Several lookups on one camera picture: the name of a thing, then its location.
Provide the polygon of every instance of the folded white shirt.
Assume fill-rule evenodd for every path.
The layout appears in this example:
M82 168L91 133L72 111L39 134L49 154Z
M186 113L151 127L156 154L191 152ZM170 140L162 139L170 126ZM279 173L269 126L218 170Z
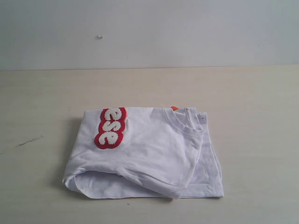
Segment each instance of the folded white shirt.
M90 198L222 197L206 113L86 111L63 182Z

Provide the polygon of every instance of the table surface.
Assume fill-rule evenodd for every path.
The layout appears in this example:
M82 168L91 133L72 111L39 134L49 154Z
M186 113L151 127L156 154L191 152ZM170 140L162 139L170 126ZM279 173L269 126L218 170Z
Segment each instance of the table surface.
M61 183L84 110L208 112L224 198L92 200ZM299 65L0 72L2 224L297 224Z

